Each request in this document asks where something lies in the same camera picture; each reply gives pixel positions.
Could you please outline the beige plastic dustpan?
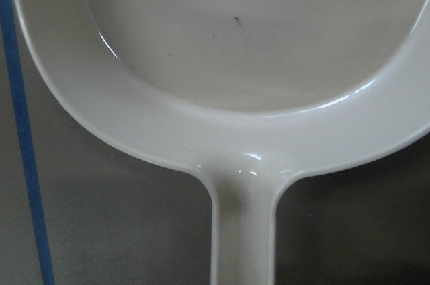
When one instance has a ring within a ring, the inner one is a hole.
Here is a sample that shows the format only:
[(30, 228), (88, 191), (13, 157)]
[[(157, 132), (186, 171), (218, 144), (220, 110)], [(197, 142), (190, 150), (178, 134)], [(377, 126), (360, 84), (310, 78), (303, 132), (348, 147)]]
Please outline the beige plastic dustpan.
[(213, 284), (273, 284), (275, 209), (294, 182), (429, 131), (429, 0), (14, 3), (83, 128), (205, 186)]

